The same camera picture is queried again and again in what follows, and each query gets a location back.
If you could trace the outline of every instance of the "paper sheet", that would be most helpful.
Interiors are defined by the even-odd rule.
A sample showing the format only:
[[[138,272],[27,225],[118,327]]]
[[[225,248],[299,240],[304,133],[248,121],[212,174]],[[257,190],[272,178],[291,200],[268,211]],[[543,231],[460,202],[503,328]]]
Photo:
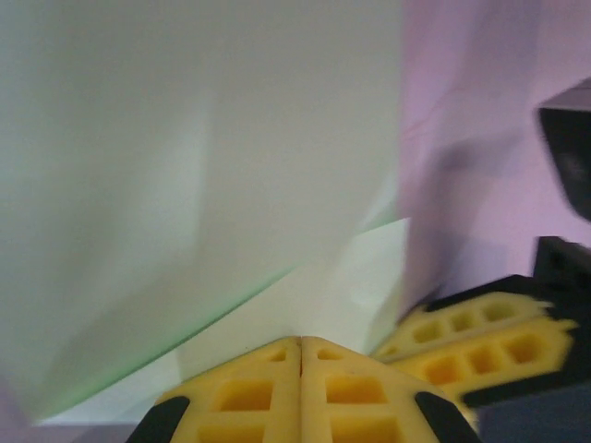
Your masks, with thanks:
[[[393,326],[408,222],[358,235],[295,269],[189,341],[46,424],[136,423],[167,389],[270,341],[318,335],[371,351]]]
[[[27,413],[392,208],[397,2],[9,2],[0,21],[0,371]]]

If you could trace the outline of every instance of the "black object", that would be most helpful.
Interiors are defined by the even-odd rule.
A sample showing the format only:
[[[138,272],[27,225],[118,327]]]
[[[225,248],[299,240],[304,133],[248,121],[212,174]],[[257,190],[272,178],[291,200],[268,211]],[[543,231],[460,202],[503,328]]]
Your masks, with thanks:
[[[187,397],[173,397],[153,406],[129,436],[127,443],[169,443],[189,404]]]
[[[555,293],[561,305],[591,303],[591,251],[560,237],[539,237],[534,279]]]
[[[515,274],[430,302],[425,306],[425,311],[439,311],[445,307],[466,302],[487,293],[495,292],[522,293],[538,298],[543,296],[542,293],[544,292],[544,288],[531,277]]]
[[[481,443],[455,405],[430,392],[418,392],[415,402],[440,443]]]
[[[478,411],[486,443],[588,443],[591,441],[591,384],[539,392]]]
[[[568,201],[591,221],[591,79],[544,102],[538,116]]]

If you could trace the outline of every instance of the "yellow foam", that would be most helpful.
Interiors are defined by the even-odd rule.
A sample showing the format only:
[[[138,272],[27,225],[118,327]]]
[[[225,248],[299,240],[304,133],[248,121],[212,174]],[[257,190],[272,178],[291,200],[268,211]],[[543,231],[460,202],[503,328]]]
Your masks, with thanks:
[[[315,337],[271,343],[158,401],[190,399],[172,443],[438,443],[415,401],[440,390]]]
[[[561,369],[573,345],[572,320],[538,317],[483,336],[395,360],[389,366],[438,386],[466,417],[466,392]]]
[[[190,399],[171,443],[300,441],[298,337],[273,342],[168,391]]]
[[[549,303],[517,293],[487,293],[433,312],[419,306],[373,354],[389,363],[453,341],[543,317]]]
[[[438,440],[415,403],[433,386],[329,341],[302,340],[302,442]]]

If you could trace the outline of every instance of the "square hole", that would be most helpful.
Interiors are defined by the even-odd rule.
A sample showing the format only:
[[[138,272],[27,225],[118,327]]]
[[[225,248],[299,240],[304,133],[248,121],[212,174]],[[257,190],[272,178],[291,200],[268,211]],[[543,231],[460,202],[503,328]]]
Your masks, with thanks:
[[[475,326],[474,316],[470,312],[460,312],[450,318],[452,329],[456,332],[471,329]]]
[[[263,425],[204,425],[199,428],[200,443],[262,443]]]
[[[436,340],[441,337],[441,325],[436,321],[432,321],[426,325],[416,328],[413,332],[413,336],[415,337],[415,341],[417,343],[425,343],[427,341]]]
[[[317,353],[319,360],[341,360],[342,355],[330,349],[320,349]]]
[[[495,302],[485,306],[482,310],[484,317],[488,321],[499,321],[505,318],[514,317],[515,310],[507,302]]]
[[[273,383],[269,380],[232,380],[220,389],[214,411],[268,411]]]
[[[429,363],[425,368],[425,375],[427,380],[434,385],[446,385],[462,380],[457,358],[452,355]]]
[[[333,417],[332,443],[402,443],[398,422],[392,416]]]
[[[468,361],[477,374],[487,374],[501,369],[499,356],[488,345],[481,346],[468,353]]]
[[[541,357],[544,349],[542,340],[534,334],[516,337],[504,343],[505,349],[515,363],[530,363]]]
[[[374,377],[330,376],[326,378],[328,403],[385,403],[381,383]]]

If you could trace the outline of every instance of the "yellow foam block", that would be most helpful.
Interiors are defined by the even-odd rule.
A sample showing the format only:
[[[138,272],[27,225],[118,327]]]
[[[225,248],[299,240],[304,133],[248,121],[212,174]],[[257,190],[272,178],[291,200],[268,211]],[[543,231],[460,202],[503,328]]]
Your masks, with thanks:
[[[171,443],[299,442],[300,346],[273,342],[164,394],[156,404],[190,400]]]
[[[539,317],[483,336],[448,343],[389,366],[438,386],[470,417],[466,392],[561,369],[573,345],[572,320]]]
[[[213,368],[156,404],[190,400],[172,443],[437,443],[418,392],[442,396],[370,357],[305,337]]]
[[[415,394],[438,389],[329,341],[303,339],[302,442],[435,443]]]
[[[427,312],[419,306],[373,354],[389,363],[546,315],[548,302],[517,293],[487,293]]]

